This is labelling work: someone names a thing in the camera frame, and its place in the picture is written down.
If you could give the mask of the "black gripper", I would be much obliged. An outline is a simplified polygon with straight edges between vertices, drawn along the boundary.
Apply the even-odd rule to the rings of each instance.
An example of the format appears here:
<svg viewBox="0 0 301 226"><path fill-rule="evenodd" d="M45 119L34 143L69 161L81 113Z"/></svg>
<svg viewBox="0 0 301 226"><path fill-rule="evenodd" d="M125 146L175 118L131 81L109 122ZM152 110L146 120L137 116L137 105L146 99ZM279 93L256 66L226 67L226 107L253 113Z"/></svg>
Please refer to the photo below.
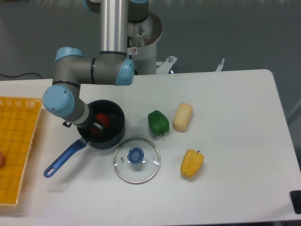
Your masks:
<svg viewBox="0 0 301 226"><path fill-rule="evenodd" d="M91 107L84 107L84 112L79 119L77 119L75 121L71 121L71 122L64 121L63 125L68 128L71 125L76 125L77 127L80 127L80 128L86 128L86 127L93 125L92 127L94 129L97 129L97 130L104 129L104 126L101 123L94 122L94 117L95 117L95 114L94 114L94 111L91 109Z"/></svg>

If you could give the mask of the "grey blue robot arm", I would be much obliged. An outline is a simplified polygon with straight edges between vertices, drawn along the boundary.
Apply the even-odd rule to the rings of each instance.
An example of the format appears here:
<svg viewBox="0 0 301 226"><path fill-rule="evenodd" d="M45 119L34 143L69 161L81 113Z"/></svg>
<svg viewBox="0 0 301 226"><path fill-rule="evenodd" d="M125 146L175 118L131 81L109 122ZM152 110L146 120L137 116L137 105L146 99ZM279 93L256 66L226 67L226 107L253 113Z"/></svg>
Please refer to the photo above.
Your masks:
<svg viewBox="0 0 301 226"><path fill-rule="evenodd" d="M128 24L144 22L149 16L147 0L85 0L83 5L100 13L100 55L85 58L72 47L58 49L52 86L43 94L43 105L69 125L97 127L95 112L80 97L82 84L128 86L135 66L127 56Z"/></svg>

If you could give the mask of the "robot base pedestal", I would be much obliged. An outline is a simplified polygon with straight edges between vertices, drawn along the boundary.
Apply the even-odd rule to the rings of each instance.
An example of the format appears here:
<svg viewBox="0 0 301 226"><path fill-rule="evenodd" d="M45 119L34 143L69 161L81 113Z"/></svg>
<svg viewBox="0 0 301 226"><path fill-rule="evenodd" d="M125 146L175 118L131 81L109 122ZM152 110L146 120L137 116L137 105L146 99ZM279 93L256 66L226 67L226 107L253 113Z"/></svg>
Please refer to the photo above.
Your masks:
<svg viewBox="0 0 301 226"><path fill-rule="evenodd" d="M156 74L157 42L162 30L161 20L148 9L130 16L127 26L127 50L134 61L136 74Z"/></svg>

